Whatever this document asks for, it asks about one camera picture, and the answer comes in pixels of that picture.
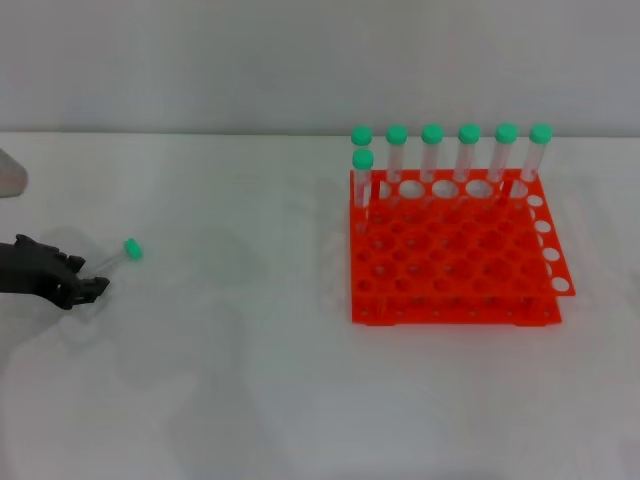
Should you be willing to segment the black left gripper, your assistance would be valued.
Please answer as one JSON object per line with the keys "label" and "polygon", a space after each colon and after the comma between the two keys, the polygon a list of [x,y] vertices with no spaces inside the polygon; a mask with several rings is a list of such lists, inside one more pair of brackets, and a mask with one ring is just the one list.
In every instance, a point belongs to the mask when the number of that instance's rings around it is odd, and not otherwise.
{"label": "black left gripper", "polygon": [[85,263],[83,257],[66,256],[56,247],[18,235],[13,244],[1,244],[1,292],[34,295],[63,310],[94,303],[110,280],[94,277],[69,283],[69,270],[77,274]]}

